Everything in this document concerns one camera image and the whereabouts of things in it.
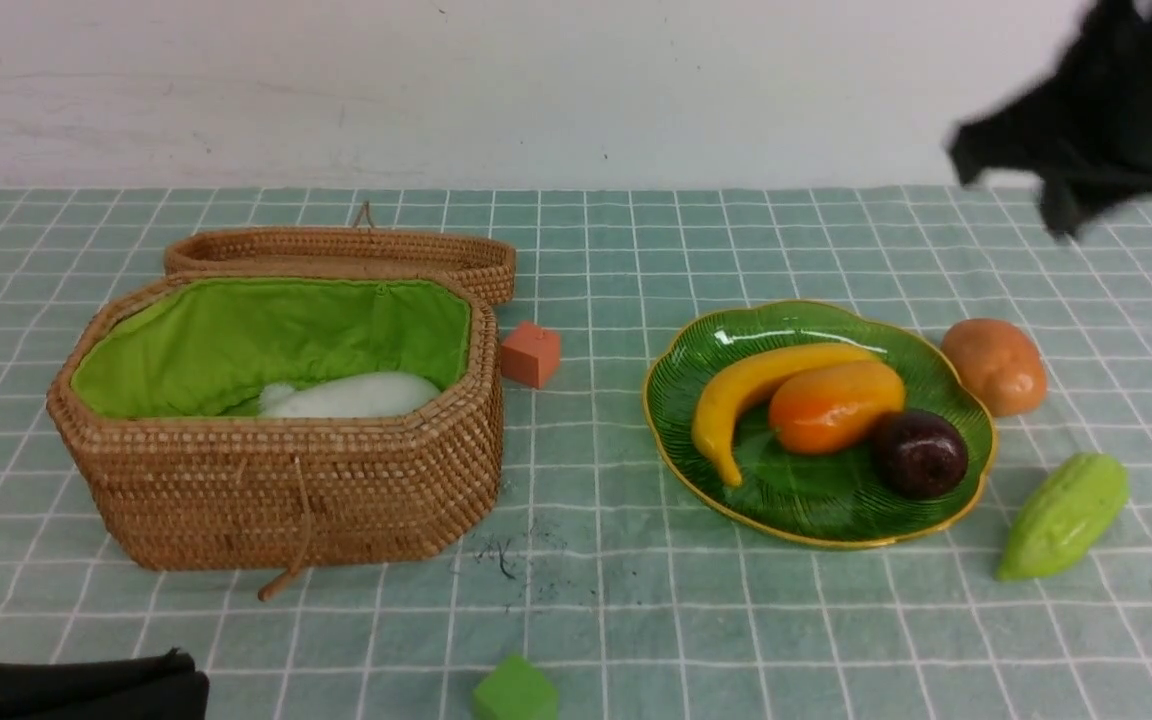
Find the green fabric lining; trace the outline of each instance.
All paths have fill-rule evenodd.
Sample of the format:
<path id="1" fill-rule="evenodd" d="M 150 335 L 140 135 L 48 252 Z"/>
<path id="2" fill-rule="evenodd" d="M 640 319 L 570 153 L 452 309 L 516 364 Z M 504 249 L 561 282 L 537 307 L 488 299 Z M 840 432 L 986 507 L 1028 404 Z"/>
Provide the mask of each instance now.
<path id="1" fill-rule="evenodd" d="M 447 389 L 467 371 L 471 309 L 430 281 L 211 278 L 115 325 L 70 387 L 105 418 L 256 415 L 298 388 L 403 370 Z"/>

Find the green bitter melon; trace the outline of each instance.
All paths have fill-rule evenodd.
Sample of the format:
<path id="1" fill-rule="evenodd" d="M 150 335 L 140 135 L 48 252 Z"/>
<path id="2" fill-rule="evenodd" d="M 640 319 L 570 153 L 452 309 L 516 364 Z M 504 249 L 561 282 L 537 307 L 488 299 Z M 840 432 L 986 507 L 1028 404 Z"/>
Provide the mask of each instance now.
<path id="1" fill-rule="evenodd" d="M 1114 524 L 1130 487 L 1111 455 L 1079 452 L 1052 470 L 1011 524 L 995 578 L 1046 578 L 1069 570 Z"/>

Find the potato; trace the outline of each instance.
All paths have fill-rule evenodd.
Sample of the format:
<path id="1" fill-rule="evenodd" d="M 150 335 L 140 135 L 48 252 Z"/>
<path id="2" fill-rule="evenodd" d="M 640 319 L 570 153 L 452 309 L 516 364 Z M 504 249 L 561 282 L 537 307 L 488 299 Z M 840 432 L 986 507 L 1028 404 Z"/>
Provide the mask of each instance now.
<path id="1" fill-rule="evenodd" d="M 945 354 L 995 418 L 1031 414 L 1047 397 L 1047 369 L 1038 346 L 1016 325 L 995 318 L 957 323 L 941 341 Z"/>

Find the table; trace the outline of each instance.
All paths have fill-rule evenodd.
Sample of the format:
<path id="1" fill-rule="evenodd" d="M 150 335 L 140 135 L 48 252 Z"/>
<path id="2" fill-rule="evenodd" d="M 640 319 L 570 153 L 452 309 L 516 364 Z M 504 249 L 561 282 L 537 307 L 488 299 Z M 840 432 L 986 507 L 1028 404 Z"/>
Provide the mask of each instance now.
<path id="1" fill-rule="evenodd" d="M 541 392 L 507 391 L 499 506 L 422 564 L 153 574 L 106 536 L 41 394 L 96 309 L 199 228 L 349 223 L 520 249 L 503 329 L 562 333 Z M 664 470 L 649 359 L 695 316 L 785 297 L 937 338 L 1025 328 L 1051 371 L 1000 420 L 986 500 L 952 530 L 861 553 L 728 523 Z M 1007 528 L 1075 450 L 1132 469 L 1134 501 L 1061 577 L 991 578 Z M 1058 247 L 1029 191 L 446 192 L 0 188 L 0 660 L 152 655 L 212 679 L 209 720 L 462 719 L 509 652 L 566 720 L 1152 720 L 1152 202 Z"/>

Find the green cube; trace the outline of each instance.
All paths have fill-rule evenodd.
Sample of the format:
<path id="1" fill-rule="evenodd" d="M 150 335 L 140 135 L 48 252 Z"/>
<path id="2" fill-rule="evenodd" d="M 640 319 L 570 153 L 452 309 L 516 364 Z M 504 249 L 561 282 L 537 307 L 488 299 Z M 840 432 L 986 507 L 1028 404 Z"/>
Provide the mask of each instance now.
<path id="1" fill-rule="evenodd" d="M 558 691 L 522 655 L 506 657 L 473 689 L 475 720 L 558 720 Z"/>

